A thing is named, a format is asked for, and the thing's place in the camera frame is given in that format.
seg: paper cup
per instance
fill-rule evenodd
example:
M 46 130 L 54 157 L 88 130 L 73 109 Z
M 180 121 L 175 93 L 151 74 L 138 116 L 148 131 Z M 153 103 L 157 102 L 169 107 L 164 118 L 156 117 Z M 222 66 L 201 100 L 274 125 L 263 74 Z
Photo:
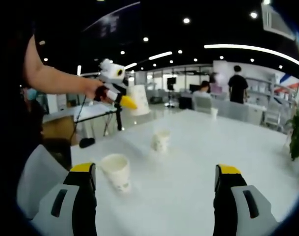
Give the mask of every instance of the paper cup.
M 157 152 L 165 153 L 169 149 L 170 131 L 161 130 L 154 134 L 151 148 Z
M 145 86 L 135 85 L 128 87 L 127 95 L 136 103 L 137 109 L 131 110 L 132 116 L 142 116 L 150 113 Z
M 106 156 L 101 160 L 100 167 L 115 189 L 122 193 L 131 191 L 130 163 L 124 155 Z
M 217 119 L 218 109 L 217 108 L 211 108 L 211 114 L 213 119 Z

